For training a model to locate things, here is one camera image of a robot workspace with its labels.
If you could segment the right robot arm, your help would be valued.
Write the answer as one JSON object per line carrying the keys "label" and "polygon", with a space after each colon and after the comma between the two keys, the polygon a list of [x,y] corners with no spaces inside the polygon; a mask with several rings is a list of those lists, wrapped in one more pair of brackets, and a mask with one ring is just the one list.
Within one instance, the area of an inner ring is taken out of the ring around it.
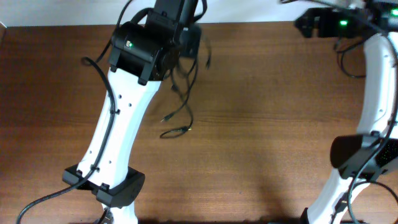
{"label": "right robot arm", "polygon": [[397,170],[397,1],[320,1],[294,26],[306,38],[362,37],[366,59],[364,101],[356,134],[331,145],[331,175],[299,223],[342,223],[352,203],[381,175]]}

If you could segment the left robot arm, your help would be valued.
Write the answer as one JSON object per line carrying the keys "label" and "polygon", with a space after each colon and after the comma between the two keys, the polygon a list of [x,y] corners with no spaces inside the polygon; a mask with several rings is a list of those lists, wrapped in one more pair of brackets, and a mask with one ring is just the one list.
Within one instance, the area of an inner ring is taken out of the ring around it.
{"label": "left robot arm", "polygon": [[196,58],[201,39],[196,1],[156,1],[118,23],[110,40],[109,70],[100,77],[106,97],[82,160],[64,182],[89,190],[103,208],[100,223],[137,223],[134,202],[145,176],[129,166],[146,109],[182,57]]}

